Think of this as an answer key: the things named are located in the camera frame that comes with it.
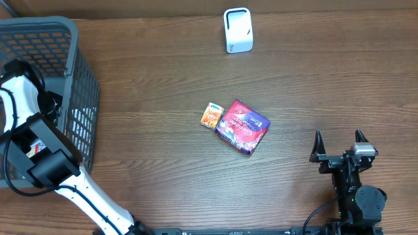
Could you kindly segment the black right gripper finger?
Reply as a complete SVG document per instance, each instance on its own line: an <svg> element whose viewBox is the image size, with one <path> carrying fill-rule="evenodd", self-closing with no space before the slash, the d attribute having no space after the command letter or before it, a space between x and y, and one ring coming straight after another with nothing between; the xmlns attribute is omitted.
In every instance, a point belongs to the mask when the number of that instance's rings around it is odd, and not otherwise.
<svg viewBox="0 0 418 235"><path fill-rule="evenodd" d="M355 131L355 141L357 143L366 143L368 142L367 138L365 137L365 135L363 135L362 131L360 129L357 129Z"/></svg>
<svg viewBox="0 0 418 235"><path fill-rule="evenodd" d="M312 152L310 154L309 162L319 163L319 162L323 161L323 159L326 156L327 156L327 154L326 154L323 139L322 139L322 136L321 136L321 131L316 130L314 145L313 145L313 148L312 148Z"/></svg>

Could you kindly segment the red purple pad package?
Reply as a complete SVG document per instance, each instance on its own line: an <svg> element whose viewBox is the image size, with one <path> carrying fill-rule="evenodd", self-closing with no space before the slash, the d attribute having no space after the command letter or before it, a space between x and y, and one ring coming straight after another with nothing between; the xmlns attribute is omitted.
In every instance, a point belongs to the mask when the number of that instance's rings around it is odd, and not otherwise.
<svg viewBox="0 0 418 235"><path fill-rule="evenodd" d="M271 121L236 99L220 119L215 133L243 154L251 155Z"/></svg>

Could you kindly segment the orange tissue packet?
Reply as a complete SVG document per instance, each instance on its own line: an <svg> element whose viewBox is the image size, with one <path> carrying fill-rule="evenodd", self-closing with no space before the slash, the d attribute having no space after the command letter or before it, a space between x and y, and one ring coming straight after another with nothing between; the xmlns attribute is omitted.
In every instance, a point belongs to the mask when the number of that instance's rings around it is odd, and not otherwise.
<svg viewBox="0 0 418 235"><path fill-rule="evenodd" d="M215 129L224 114L224 107L215 103L209 102L206 107L202 118L201 125L208 127L209 129Z"/></svg>

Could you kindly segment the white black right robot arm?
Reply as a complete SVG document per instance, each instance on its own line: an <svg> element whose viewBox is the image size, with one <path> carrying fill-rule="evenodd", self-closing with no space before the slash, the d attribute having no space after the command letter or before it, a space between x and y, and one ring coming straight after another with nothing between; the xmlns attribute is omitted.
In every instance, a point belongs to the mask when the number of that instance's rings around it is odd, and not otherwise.
<svg viewBox="0 0 418 235"><path fill-rule="evenodd" d="M360 173L372 167L378 150L366 139L360 129L355 131L355 143L343 154L326 154L320 131L309 162L319 163L319 173L331 174L336 198L320 206L305 220L302 233L306 234L382 234L376 224L382 219L387 194L380 188L363 185ZM339 218L331 219L322 228L308 228L308 223L321 210L338 204Z"/></svg>

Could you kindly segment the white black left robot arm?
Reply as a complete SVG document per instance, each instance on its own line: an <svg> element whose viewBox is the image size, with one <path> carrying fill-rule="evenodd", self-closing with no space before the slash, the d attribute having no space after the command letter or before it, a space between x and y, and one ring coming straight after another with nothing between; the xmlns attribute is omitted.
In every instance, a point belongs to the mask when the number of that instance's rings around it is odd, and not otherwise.
<svg viewBox="0 0 418 235"><path fill-rule="evenodd" d="M45 89L42 75L19 59L6 63L4 70L1 150L9 188L26 197L51 192L64 196L99 226L101 234L151 235L94 182L76 146L55 127L57 102Z"/></svg>

